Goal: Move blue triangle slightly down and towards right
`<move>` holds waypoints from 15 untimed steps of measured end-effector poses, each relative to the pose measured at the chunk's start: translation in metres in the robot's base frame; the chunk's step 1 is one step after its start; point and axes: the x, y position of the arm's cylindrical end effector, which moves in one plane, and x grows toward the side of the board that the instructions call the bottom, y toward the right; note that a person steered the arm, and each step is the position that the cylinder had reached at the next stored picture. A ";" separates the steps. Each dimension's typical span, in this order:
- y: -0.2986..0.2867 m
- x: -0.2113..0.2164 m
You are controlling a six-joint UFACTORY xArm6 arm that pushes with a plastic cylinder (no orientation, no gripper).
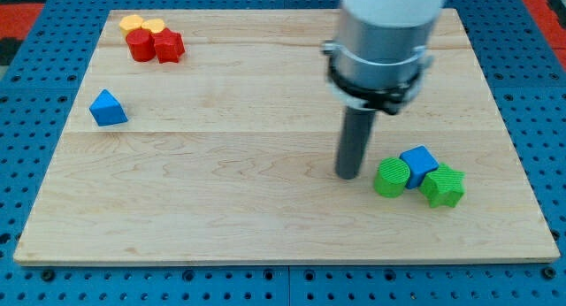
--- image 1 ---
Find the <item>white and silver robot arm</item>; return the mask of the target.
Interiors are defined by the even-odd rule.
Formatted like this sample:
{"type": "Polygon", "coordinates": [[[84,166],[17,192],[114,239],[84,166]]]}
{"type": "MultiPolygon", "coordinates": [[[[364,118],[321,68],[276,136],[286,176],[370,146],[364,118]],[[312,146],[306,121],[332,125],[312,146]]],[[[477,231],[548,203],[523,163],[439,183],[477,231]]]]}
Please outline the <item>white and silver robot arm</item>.
{"type": "Polygon", "coordinates": [[[347,107],[394,115],[419,93],[427,42],[446,0],[340,0],[324,42],[327,83],[347,107]]]}

